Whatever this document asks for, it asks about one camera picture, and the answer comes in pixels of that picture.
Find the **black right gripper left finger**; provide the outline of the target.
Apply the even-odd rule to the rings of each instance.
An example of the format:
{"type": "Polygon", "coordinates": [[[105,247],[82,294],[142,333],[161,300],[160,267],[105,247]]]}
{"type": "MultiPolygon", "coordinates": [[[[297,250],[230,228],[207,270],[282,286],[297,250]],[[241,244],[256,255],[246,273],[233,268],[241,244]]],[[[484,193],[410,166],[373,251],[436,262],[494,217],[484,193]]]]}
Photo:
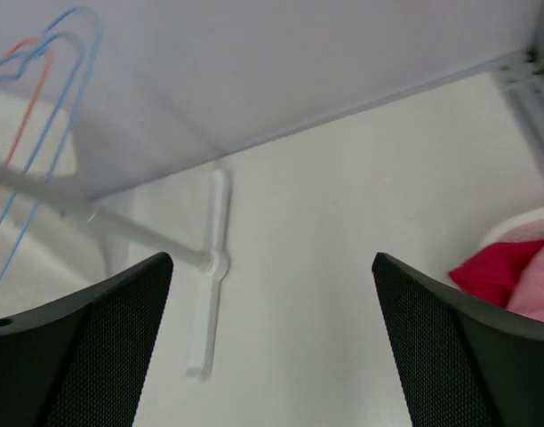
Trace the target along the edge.
{"type": "Polygon", "coordinates": [[[0,426],[131,426],[172,271],[158,253],[0,318],[0,426]]]}

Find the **magenta t shirt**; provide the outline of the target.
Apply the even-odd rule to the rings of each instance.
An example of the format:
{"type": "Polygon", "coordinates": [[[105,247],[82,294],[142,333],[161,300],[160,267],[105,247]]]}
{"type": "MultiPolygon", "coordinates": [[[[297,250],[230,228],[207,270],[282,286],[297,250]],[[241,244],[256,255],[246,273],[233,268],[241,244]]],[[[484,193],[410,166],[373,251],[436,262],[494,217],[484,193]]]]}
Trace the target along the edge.
{"type": "Polygon", "coordinates": [[[544,239],[495,242],[448,272],[448,278],[466,294],[506,308],[522,274],[544,247],[544,239]]]}

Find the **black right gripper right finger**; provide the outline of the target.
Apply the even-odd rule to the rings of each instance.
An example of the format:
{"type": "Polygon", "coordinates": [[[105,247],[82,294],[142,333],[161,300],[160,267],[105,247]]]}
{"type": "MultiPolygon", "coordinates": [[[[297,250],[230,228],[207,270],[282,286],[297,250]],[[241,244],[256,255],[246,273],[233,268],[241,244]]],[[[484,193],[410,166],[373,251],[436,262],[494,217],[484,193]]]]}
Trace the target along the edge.
{"type": "Polygon", "coordinates": [[[544,426],[544,323],[385,254],[372,274],[414,426],[544,426]]]}

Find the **light blue wire hanger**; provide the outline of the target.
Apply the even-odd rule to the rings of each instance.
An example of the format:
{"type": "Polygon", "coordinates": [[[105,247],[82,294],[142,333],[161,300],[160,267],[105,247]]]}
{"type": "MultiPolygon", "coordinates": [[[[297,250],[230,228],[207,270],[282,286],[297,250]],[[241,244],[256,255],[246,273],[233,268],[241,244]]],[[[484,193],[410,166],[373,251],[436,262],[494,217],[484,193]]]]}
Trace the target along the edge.
{"type": "MultiPolygon", "coordinates": [[[[84,42],[80,39],[79,36],[75,35],[74,33],[71,33],[71,32],[51,33],[50,31],[46,31],[43,33],[43,35],[39,39],[28,38],[18,42],[10,51],[8,51],[8,53],[6,53],[3,56],[2,59],[0,59],[0,67],[2,67],[5,63],[10,62],[14,59],[17,59],[17,58],[21,59],[17,72],[11,75],[0,76],[0,82],[17,81],[20,79],[20,77],[23,76],[29,62],[39,57],[44,57],[44,60],[45,60],[44,71],[42,73],[40,81],[39,83],[37,83],[36,89],[34,90],[33,95],[31,97],[31,101],[29,101],[28,103],[26,113],[24,114],[24,117],[20,123],[19,129],[16,132],[15,140],[9,149],[7,157],[5,158],[4,165],[8,166],[12,160],[12,156],[16,148],[19,145],[20,137],[24,131],[24,128],[27,126],[27,121],[28,121],[28,118],[30,117],[31,110],[33,109],[33,107],[35,107],[37,103],[38,95],[41,91],[41,88],[43,87],[44,80],[46,79],[49,69],[52,65],[52,49],[50,47],[51,43],[59,38],[65,39],[71,45],[71,47],[73,47],[73,49],[76,51],[77,57],[76,57],[73,68],[69,72],[66,83],[61,89],[57,100],[53,104],[52,111],[44,123],[43,129],[38,136],[36,144],[34,148],[32,149],[31,153],[29,154],[28,159],[25,161],[26,163],[21,171],[23,175],[27,175],[27,173],[31,170],[31,166],[34,164],[36,160],[36,156],[41,150],[41,147],[44,144],[47,134],[52,129],[53,121],[55,120],[55,117],[58,115],[59,111],[62,109],[63,102],[68,95],[70,86],[75,81],[76,74],[83,65],[83,59],[84,59],[86,50],[84,47],[84,42]],[[33,47],[30,48],[29,50],[21,50],[20,48],[24,45],[29,45],[29,46],[33,45],[33,47]]],[[[65,124],[64,132],[60,137],[60,141],[58,142],[57,149],[53,155],[52,160],[50,161],[49,167],[47,168],[47,170],[44,170],[44,174],[42,175],[44,183],[47,183],[50,181],[51,178],[54,178],[53,175],[55,175],[55,169],[57,168],[57,164],[59,163],[62,151],[64,149],[64,146],[66,145],[67,137],[70,133],[72,119],[76,114],[76,108],[78,103],[77,99],[78,98],[76,98],[76,101],[73,104],[71,111],[68,113],[68,119],[67,119],[67,123],[65,124]]],[[[0,226],[4,221],[4,217],[6,216],[9,210],[9,207],[11,206],[11,203],[15,198],[15,195],[16,193],[13,192],[10,197],[10,200],[7,202],[7,204],[4,207],[4,210],[0,214],[0,226]]]]}
{"type": "MultiPolygon", "coordinates": [[[[0,166],[42,184],[76,175],[72,127],[102,38],[100,16],[72,7],[0,59],[0,166]]],[[[86,224],[0,184],[0,313],[84,288],[107,272],[86,224]]]]}

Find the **pink t shirt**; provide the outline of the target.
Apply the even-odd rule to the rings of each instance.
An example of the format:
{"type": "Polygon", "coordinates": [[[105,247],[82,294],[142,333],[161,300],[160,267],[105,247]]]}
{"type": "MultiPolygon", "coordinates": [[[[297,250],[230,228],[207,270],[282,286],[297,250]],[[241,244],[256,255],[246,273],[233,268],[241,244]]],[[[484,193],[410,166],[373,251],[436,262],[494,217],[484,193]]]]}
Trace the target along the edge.
{"type": "Polygon", "coordinates": [[[544,246],[524,270],[507,310],[544,322],[544,246]]]}

